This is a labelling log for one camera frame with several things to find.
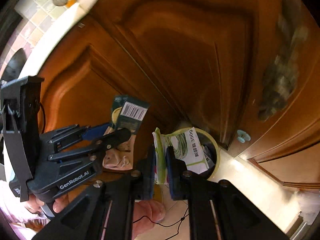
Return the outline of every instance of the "barcode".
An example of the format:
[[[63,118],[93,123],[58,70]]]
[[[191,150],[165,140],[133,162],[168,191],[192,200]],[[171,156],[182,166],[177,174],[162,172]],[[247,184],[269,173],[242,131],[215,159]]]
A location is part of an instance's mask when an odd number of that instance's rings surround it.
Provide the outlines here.
[[[121,115],[142,121],[147,110],[147,108],[137,106],[130,102],[125,102],[124,106],[122,107]]]

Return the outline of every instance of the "black cord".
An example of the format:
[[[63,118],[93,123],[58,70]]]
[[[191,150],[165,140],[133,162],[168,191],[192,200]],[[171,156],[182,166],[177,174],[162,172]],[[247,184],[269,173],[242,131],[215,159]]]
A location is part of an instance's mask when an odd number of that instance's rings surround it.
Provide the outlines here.
[[[41,133],[44,133],[44,129],[45,129],[45,112],[44,112],[44,107],[43,105],[40,103],[40,108],[42,110],[42,114],[43,114],[43,127],[42,127],[42,132]]]
[[[185,213],[184,213],[183,217],[182,217],[182,218],[180,218],[180,220],[178,220],[177,222],[175,222],[174,224],[169,225],[169,226],[165,226],[165,225],[161,225],[161,224],[159,224],[159,223],[153,222],[153,221],[152,221],[148,216],[142,216],[142,217],[140,217],[138,220],[134,221],[134,222],[133,222],[133,224],[134,224],[134,223],[136,223],[136,222],[138,222],[138,221],[140,221],[140,220],[141,220],[141,219],[143,219],[143,218],[148,218],[148,219],[150,220],[150,222],[151,222],[151,223],[153,223],[153,224],[157,224],[157,225],[160,225],[160,226],[162,226],[162,227],[164,227],[164,228],[172,227],[172,226],[174,226],[174,225],[176,225],[176,224],[178,224],[178,223],[180,222],[180,224],[178,225],[177,233],[176,233],[175,235],[170,236],[169,238],[165,239],[165,240],[168,240],[168,239],[170,239],[170,238],[172,238],[172,237],[175,237],[175,236],[177,236],[177,235],[179,234],[179,228],[180,228],[180,226],[181,226],[182,221],[183,221],[183,220],[185,220],[185,218],[189,215],[189,214],[188,214],[188,215],[186,215],[186,213],[187,213],[188,209],[189,209],[189,208],[187,208],[187,210],[185,211]]]

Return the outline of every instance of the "metal bolt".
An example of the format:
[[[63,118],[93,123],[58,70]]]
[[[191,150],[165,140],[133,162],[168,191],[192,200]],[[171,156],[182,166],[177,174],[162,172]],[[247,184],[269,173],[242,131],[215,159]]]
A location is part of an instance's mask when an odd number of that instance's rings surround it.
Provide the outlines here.
[[[228,187],[230,185],[230,182],[226,179],[222,179],[219,181],[219,184],[222,186],[222,187]]]
[[[134,177],[134,178],[138,178],[141,176],[141,172],[138,171],[138,170],[134,170],[131,172],[131,176]]]
[[[186,178],[190,178],[192,176],[192,171],[184,171],[182,175]]]
[[[101,180],[96,180],[93,184],[94,187],[102,187],[103,182]]]

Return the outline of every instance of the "dark green package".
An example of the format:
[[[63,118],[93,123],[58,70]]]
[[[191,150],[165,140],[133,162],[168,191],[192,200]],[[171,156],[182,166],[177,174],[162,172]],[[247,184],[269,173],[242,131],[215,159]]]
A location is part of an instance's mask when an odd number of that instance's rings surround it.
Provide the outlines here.
[[[121,107],[115,130],[127,128],[131,131],[131,134],[136,135],[149,106],[148,103],[128,95],[115,96],[111,113]]]

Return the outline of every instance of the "backsplash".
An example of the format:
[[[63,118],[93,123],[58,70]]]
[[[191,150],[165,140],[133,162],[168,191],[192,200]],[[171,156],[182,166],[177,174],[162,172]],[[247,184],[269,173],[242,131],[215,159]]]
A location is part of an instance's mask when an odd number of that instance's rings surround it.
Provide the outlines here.
[[[55,6],[52,0],[20,0],[15,10],[23,20],[13,32],[0,56],[0,76],[18,49],[23,48],[29,57],[42,35],[67,8]]]

